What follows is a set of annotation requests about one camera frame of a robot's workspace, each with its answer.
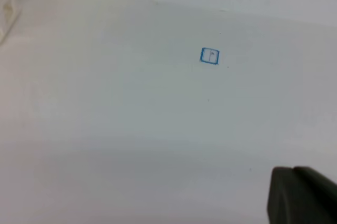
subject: small blue marker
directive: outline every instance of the small blue marker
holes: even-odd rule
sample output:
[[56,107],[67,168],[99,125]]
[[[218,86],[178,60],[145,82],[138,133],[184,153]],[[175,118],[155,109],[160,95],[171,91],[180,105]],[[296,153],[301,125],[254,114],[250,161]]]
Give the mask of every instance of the small blue marker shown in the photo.
[[217,65],[219,63],[220,51],[204,47],[201,50],[200,61]]

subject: blue ink drawing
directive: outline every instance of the blue ink drawing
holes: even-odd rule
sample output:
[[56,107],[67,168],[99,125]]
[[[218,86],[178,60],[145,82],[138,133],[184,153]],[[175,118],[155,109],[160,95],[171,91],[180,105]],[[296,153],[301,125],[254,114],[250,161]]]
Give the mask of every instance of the blue ink drawing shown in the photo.
[[204,47],[201,50],[200,61],[217,65],[219,63],[220,51]]

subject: translucent plastic object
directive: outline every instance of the translucent plastic object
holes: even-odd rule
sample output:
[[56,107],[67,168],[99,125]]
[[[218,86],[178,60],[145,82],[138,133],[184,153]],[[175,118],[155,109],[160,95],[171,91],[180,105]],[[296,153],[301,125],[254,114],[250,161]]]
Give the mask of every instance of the translucent plastic object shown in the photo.
[[0,0],[0,43],[11,29],[19,14],[16,0]]

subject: blue square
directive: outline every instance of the blue square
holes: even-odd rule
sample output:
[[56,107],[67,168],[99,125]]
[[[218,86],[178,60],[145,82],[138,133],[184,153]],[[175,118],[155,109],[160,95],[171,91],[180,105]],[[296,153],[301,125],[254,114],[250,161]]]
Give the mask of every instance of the blue square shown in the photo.
[[219,63],[219,55],[219,50],[204,47],[201,50],[200,61],[217,65]]

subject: black object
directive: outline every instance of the black object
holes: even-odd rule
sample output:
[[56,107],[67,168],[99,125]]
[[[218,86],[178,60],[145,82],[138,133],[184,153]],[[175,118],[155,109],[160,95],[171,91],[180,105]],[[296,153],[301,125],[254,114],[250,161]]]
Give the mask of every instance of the black object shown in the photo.
[[309,167],[273,169],[270,224],[337,224],[337,185]]

